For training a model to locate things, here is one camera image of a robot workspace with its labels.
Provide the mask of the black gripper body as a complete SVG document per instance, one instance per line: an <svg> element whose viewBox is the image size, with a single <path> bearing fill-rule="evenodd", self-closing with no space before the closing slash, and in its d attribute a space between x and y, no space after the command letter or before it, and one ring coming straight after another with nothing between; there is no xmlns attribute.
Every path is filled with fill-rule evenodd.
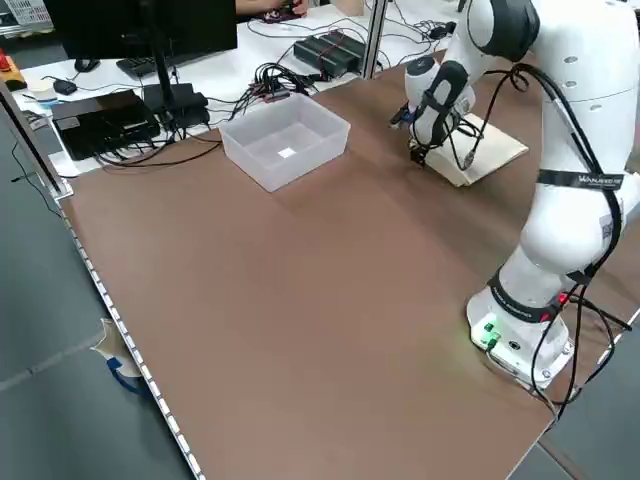
<svg viewBox="0 0 640 480"><path fill-rule="evenodd" d="M409 132L409 150L414 151L430 151L441 146L441 132L427 131L420 133L411 130Z"/></svg>

